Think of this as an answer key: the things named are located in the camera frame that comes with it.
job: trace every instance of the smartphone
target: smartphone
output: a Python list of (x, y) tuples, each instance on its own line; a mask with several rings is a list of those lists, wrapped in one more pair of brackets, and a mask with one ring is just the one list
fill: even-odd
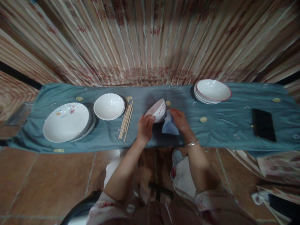
[(276, 142), (272, 115), (259, 109), (252, 109), (254, 135), (256, 137)]

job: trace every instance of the silver bracelet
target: silver bracelet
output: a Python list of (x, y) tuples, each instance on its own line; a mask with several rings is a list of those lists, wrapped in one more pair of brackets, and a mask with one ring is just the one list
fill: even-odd
[(189, 144), (187, 144), (185, 147), (189, 147), (189, 146), (192, 146), (192, 145), (195, 145), (195, 144), (199, 144), (199, 140), (195, 140), (194, 142), (191, 142)]

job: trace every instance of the chopsticks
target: chopsticks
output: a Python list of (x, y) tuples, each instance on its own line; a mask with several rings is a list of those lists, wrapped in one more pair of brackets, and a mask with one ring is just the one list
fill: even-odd
[(127, 131), (128, 131), (130, 120), (131, 120), (131, 115), (132, 115), (132, 112), (133, 112), (132, 105), (133, 105), (133, 100), (132, 100), (131, 104), (129, 104), (129, 100), (128, 100), (127, 101), (126, 112), (125, 112), (123, 122), (122, 122), (122, 125), (121, 125), (121, 131), (120, 131), (120, 134), (119, 134), (119, 139), (122, 139), (123, 135), (124, 135), (124, 132), (126, 132), (124, 142), (126, 140)]
[(126, 128), (126, 134), (125, 134), (124, 142), (126, 141), (127, 131), (128, 131), (128, 127), (129, 127), (129, 124), (130, 124), (130, 121), (131, 121), (132, 111), (133, 111), (133, 107), (132, 107), (131, 112), (130, 112), (130, 117), (129, 117), (128, 125), (127, 125), (127, 128)]

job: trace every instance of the blue cloth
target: blue cloth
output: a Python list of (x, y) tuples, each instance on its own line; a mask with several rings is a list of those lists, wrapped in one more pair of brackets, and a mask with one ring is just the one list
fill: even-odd
[(165, 122), (162, 126), (162, 133), (179, 135), (179, 130), (175, 125), (174, 118), (171, 115), (170, 110), (166, 111)]
[[(282, 85), (265, 83), (226, 83), (232, 96), (216, 105), (207, 105), (196, 100), (193, 85), (161, 85), (151, 87), (83, 87), (63, 83), (51, 83), (42, 87), (35, 99), (27, 123), (8, 145), (13, 148), (39, 153), (79, 153), (126, 149), (135, 140), (137, 123), (142, 114), (164, 98), (172, 108), (183, 111), (191, 129), (203, 147), (231, 148), (237, 150), (276, 152), (300, 149), (300, 107), (288, 95)], [(43, 135), (43, 124), (48, 115), (57, 107), (71, 102), (79, 102), (91, 109), (98, 97), (106, 93), (116, 93), (134, 99), (134, 110), (126, 142), (118, 139), (124, 114), (111, 121), (97, 120), (94, 130), (76, 142), (52, 143)], [(254, 135), (252, 108), (270, 112), (273, 117), (277, 143)], [(206, 117), (207, 122), (200, 122)], [(147, 148), (184, 146), (182, 135), (162, 134), (163, 123), (154, 124), (152, 139)]]

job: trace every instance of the shoe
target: shoe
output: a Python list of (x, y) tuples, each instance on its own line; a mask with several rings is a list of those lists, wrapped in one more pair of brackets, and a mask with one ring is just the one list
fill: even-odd
[(175, 149), (174, 152), (172, 153), (172, 170), (170, 172), (170, 177), (174, 181), (175, 176), (173, 176), (173, 170), (177, 166), (177, 164), (183, 159), (183, 156), (181, 154), (181, 151), (178, 149)]

